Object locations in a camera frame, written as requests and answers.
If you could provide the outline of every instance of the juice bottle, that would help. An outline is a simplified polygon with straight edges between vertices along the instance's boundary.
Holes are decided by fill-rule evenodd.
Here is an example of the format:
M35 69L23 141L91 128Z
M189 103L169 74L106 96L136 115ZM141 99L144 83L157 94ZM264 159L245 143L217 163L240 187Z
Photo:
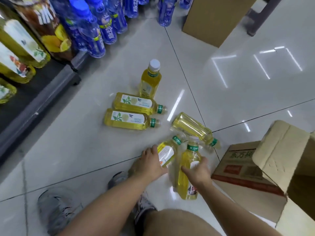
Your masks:
M199 137L205 145L220 148L220 142L212 136L212 131L201 123L181 112L173 121L173 127L179 128L190 135Z
M140 84L140 97L154 98L162 78L160 67L160 62L157 59L152 59L149 67L143 71Z
M158 156L162 167L166 167L178 153L178 146L186 139L183 132L177 133L172 139L162 142L158 146Z
M10 1L53 57L60 61L70 61L74 58L71 39L49 0Z
M147 115L167 113L167 107L157 104L152 98L140 98L136 95L127 93L116 94L114 108L136 113L145 113Z
M160 120L150 118L147 114L135 113L125 110L107 109L104 117L104 123L107 126L122 127L136 130L145 130L149 127L160 127Z
M15 82L25 84L35 75L35 69L21 63L19 58L0 42L0 73Z
M0 103L6 103L16 94L16 87L0 78Z
M50 55L19 17L0 3L0 41L27 65L42 68Z
M189 182L187 176L182 172L180 168L181 166L184 166L188 169L191 169L198 165L201 161L201 155L198 152L198 140L198 137L190 136L187 144L187 150L183 152L181 157L177 191L182 199L197 198L198 192L196 188Z

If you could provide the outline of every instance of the cardboard box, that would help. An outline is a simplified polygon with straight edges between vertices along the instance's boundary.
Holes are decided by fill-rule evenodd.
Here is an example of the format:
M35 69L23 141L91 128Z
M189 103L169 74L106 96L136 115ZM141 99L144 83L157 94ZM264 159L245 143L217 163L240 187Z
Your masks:
M231 145L212 178L282 235L315 235L315 132L275 121L260 142Z
M255 1L194 0L183 32L220 47Z

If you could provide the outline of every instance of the blue water bottle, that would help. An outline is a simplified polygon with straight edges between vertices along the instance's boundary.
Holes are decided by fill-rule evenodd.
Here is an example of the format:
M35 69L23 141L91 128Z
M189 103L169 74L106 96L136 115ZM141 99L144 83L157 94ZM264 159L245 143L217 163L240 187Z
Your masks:
M179 0L179 7L182 9L189 9L193 0Z
M127 21L121 6L120 0L103 0L104 4L111 14L113 27L118 34L124 33L127 28Z
M150 0L138 0L139 5L146 5L150 2Z
M84 39L77 27L77 16L73 13L69 0L51 0L51 2L62 25L70 36L74 48L86 51Z
M125 15L129 18L138 17L138 0L125 0Z
M78 16L78 29L85 40L90 56L101 58L105 55L105 46L97 19L92 15L84 0L69 0L74 13Z
M86 0L90 5L91 12L97 18L100 31L105 44L111 45L117 41L117 35L112 27L112 19L107 13L103 0Z
M172 22L172 15L177 0L160 0L158 22L161 26L169 26Z

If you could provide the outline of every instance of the open cardboard box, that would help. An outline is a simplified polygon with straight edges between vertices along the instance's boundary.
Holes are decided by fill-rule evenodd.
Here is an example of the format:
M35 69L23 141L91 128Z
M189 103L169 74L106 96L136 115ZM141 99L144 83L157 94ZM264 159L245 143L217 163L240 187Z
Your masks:
M283 236L315 235L315 132L275 121L260 142L231 145L212 179Z

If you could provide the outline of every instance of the green bottle neck label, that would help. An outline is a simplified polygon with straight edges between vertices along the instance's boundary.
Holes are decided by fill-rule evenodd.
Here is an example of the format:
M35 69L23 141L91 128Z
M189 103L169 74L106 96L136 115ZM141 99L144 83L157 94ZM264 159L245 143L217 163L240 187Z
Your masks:
M163 105L158 105L158 110L157 110L157 113L162 113L162 110L163 110Z
M187 145L187 150L191 150L193 152L197 152L198 151L198 146Z
M218 142L218 139L213 139L212 142L209 144L209 146L214 146Z
M153 73L150 73L150 71L148 71L148 75L151 77L156 77L156 76L158 76L158 72L156 74L153 74Z
M151 125L150 127L154 127L156 123L156 119L155 118L151 118Z
M181 144L181 140L180 140L177 136L174 136L174 137L173 137L173 140L174 140L178 145Z

